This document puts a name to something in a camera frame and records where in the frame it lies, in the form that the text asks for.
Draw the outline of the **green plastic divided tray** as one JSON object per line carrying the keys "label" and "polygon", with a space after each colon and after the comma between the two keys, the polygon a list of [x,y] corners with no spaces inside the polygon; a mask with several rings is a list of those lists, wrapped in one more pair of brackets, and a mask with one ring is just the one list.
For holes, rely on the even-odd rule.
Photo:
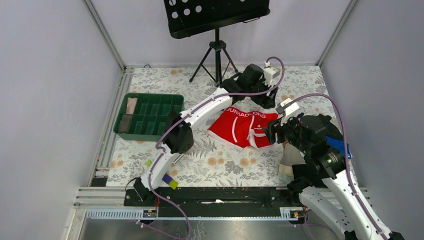
{"label": "green plastic divided tray", "polygon": [[[122,115],[126,114],[127,99],[137,98],[129,133],[118,133]],[[124,95],[113,126],[113,132],[126,141],[156,142],[165,132],[170,112],[185,109],[185,98],[180,94],[130,92]]]}

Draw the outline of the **red underwear white trim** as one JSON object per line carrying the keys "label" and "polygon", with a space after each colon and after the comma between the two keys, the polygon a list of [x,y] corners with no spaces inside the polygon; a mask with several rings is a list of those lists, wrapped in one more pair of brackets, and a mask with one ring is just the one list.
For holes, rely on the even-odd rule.
{"label": "red underwear white trim", "polygon": [[277,113],[264,113],[257,110],[244,112],[230,106],[209,127],[207,134],[237,151],[247,147],[266,148],[271,143],[264,128],[278,116]]}

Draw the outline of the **purple and green block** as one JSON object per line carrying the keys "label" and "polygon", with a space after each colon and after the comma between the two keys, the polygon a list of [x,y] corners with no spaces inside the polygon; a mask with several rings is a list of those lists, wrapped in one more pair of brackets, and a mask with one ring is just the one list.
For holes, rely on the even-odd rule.
{"label": "purple and green block", "polygon": [[163,177],[162,177],[162,181],[163,182],[165,182],[170,188],[172,188],[173,190],[175,190],[178,186],[179,186],[179,183],[176,181],[176,180],[174,180],[170,175],[168,175],[168,174],[165,174]]}

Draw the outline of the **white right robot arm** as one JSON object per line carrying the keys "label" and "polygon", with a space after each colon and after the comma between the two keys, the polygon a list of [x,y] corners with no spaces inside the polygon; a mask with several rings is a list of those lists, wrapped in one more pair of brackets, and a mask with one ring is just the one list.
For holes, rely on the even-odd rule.
{"label": "white right robot arm", "polygon": [[304,154],[310,176],[318,178],[335,196],[341,208],[322,197],[314,183],[302,176],[288,184],[287,201],[315,212],[342,240],[402,240],[372,209],[358,183],[346,169],[347,158],[328,143],[328,137],[341,139],[329,115],[304,115],[270,121],[263,128],[272,144],[288,142]]}

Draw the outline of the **black music stand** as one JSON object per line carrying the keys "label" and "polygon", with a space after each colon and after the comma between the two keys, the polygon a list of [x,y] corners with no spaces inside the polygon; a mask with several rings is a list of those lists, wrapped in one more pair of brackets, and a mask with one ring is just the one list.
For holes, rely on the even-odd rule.
{"label": "black music stand", "polygon": [[270,14],[269,0],[164,0],[168,30],[172,38],[184,39],[214,31],[214,40],[198,64],[189,82],[193,82],[200,69],[220,84],[229,67],[239,73],[220,37],[220,29],[249,23]]}

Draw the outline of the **grey rolled cloth in tray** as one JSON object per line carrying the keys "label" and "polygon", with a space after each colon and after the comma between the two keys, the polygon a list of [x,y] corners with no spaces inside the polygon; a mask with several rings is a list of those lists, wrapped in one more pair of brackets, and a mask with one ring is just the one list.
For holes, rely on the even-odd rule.
{"label": "grey rolled cloth in tray", "polygon": [[129,133],[132,119],[133,119],[132,114],[123,114],[119,121],[117,132],[119,134]]}

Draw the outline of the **beige grey garment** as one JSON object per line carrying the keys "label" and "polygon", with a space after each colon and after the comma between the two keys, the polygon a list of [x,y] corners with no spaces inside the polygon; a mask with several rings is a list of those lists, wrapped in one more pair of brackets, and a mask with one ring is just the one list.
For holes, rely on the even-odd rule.
{"label": "beige grey garment", "polygon": [[294,176],[293,165],[305,165],[304,155],[293,145],[285,141],[283,144],[283,157],[279,162],[278,171],[287,176]]}

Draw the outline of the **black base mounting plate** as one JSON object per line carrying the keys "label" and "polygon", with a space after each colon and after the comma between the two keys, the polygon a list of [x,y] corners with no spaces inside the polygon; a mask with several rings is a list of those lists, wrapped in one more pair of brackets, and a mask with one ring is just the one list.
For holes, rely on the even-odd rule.
{"label": "black base mounting plate", "polygon": [[128,189],[123,205],[148,210],[148,217],[179,218],[289,218],[297,219],[306,207],[286,187],[159,187],[152,192]]}

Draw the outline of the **floral patterned table mat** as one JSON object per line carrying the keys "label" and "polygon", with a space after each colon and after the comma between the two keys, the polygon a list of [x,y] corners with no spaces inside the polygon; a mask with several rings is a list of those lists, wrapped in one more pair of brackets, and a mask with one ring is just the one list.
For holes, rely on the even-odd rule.
{"label": "floral patterned table mat", "polygon": [[[210,74],[194,67],[136,68],[132,75],[131,93],[179,94],[184,97],[184,108],[189,109],[208,97],[216,89]],[[322,97],[327,93],[321,69],[318,66],[288,66],[277,92],[277,102],[287,98],[316,93],[299,102],[300,110],[307,115],[329,115],[337,124],[332,104]],[[285,186],[292,177],[279,172],[284,155],[281,144],[242,151],[231,149],[222,141],[208,136],[209,127],[220,116],[212,115],[194,130],[194,145],[168,174],[181,187],[256,187]],[[152,141],[133,141],[117,138],[107,187],[124,187],[147,170],[148,161],[157,158],[158,151]]]}

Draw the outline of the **black garment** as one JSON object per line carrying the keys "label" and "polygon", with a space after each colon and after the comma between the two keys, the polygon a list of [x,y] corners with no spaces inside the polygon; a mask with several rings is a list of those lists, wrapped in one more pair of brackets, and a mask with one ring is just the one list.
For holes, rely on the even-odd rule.
{"label": "black garment", "polygon": [[294,164],[292,171],[294,179],[305,178],[313,184],[321,180],[317,173],[307,164]]}

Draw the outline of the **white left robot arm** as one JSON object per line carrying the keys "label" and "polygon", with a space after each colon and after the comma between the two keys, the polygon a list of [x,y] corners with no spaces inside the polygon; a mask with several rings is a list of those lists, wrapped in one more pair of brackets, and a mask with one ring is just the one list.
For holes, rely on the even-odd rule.
{"label": "white left robot arm", "polygon": [[248,65],[243,72],[223,80],[217,89],[197,105],[181,111],[171,111],[165,124],[165,132],[157,141],[158,156],[148,170],[134,182],[136,199],[144,206],[152,204],[155,192],[172,163],[194,145],[193,131],[210,116],[231,105],[250,98],[263,109],[275,107],[278,87],[284,79],[284,69],[266,62],[261,68]]}

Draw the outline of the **pink rolled cloth in tray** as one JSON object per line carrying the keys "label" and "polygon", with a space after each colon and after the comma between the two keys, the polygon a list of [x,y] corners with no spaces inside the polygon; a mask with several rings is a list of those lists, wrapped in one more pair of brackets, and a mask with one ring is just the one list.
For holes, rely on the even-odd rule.
{"label": "pink rolled cloth in tray", "polygon": [[138,99],[136,97],[129,97],[127,99],[126,111],[125,111],[127,115],[134,114],[137,102],[138,102]]}

